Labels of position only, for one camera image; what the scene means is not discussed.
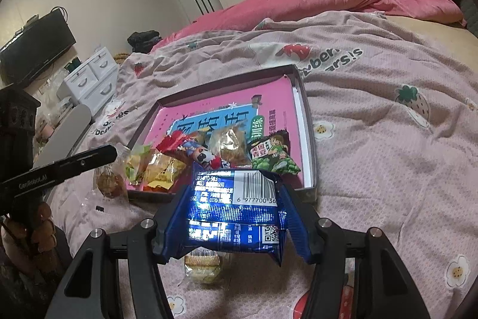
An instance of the white strawberry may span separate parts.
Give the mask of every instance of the white strawberry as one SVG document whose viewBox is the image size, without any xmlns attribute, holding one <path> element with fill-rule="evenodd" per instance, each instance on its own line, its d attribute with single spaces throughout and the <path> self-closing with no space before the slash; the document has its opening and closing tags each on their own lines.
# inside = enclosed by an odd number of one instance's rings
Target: white strawberry
<svg viewBox="0 0 478 319">
<path fill-rule="evenodd" d="M 425 97 L 420 94 L 416 87 L 403 86 L 398 90 L 398 97 L 395 102 L 399 102 L 407 107 L 410 116 L 424 128 L 430 124 L 428 119 L 430 117 L 430 106 Z"/>
</svg>

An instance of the qr code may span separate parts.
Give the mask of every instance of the qr code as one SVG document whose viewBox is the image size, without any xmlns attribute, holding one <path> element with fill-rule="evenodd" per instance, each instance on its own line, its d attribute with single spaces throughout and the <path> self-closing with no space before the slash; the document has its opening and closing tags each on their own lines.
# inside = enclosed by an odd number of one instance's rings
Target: qr code
<svg viewBox="0 0 478 319">
<path fill-rule="evenodd" d="M 262 243 L 279 243 L 279 228 L 262 226 Z"/>
</svg>

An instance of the white drawer unit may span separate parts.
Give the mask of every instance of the white drawer unit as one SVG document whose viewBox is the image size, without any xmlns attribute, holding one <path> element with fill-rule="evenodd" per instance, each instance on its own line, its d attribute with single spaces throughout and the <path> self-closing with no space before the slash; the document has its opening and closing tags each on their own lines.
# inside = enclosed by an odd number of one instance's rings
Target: white drawer unit
<svg viewBox="0 0 478 319">
<path fill-rule="evenodd" d="M 90 68 L 93 70 L 96 78 L 101 80 L 113 68 L 116 67 L 116 62 L 108 49 L 103 48 L 101 51 L 95 53 L 87 61 Z"/>
<path fill-rule="evenodd" d="M 99 109 L 114 95 L 117 78 L 118 68 L 114 67 L 110 69 L 108 75 L 101 83 L 79 99 L 80 104 L 89 107 L 92 116 L 95 116 Z"/>
<path fill-rule="evenodd" d="M 88 106 L 95 116 L 115 93 L 118 69 L 108 49 L 102 48 L 66 76 L 56 94 Z"/>
<path fill-rule="evenodd" d="M 73 97 L 80 97 L 96 85 L 98 79 L 87 64 L 82 64 L 65 78 L 65 83 Z"/>
</svg>

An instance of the silver screw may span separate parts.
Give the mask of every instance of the silver screw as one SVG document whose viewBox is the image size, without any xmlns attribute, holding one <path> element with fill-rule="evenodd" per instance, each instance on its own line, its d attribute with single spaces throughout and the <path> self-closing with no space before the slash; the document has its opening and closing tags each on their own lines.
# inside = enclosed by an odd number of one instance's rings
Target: silver screw
<svg viewBox="0 0 478 319">
<path fill-rule="evenodd" d="M 152 220 L 152 219 L 144 219 L 141 222 L 141 227 L 142 228 L 150 228 L 152 225 L 154 225 L 154 220 Z"/>
<path fill-rule="evenodd" d="M 101 228 L 95 228 L 90 232 L 91 237 L 98 238 L 103 234 L 103 230 Z"/>
<path fill-rule="evenodd" d="M 370 234 L 372 235 L 372 237 L 375 237 L 375 238 L 381 237 L 382 233 L 383 233 L 382 230 L 380 230 L 378 227 L 372 227 L 370 229 Z"/>
<path fill-rule="evenodd" d="M 332 226 L 332 221 L 328 218 L 321 218 L 319 219 L 319 226 L 324 228 L 330 227 Z"/>
</svg>

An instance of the red snack package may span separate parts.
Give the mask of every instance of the red snack package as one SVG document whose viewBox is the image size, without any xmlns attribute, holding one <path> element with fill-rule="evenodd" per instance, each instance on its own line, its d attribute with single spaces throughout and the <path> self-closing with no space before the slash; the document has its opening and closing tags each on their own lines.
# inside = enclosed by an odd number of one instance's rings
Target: red snack package
<svg viewBox="0 0 478 319">
<path fill-rule="evenodd" d="M 207 171 L 228 169 L 231 167 L 231 164 L 227 161 L 224 161 L 219 156 L 213 155 L 194 138 L 184 134 L 180 130 L 175 130 L 170 135 L 164 137 L 156 149 L 167 156 L 174 157 L 184 162 L 185 164 L 190 164 L 192 161 L 196 161 Z"/>
</svg>

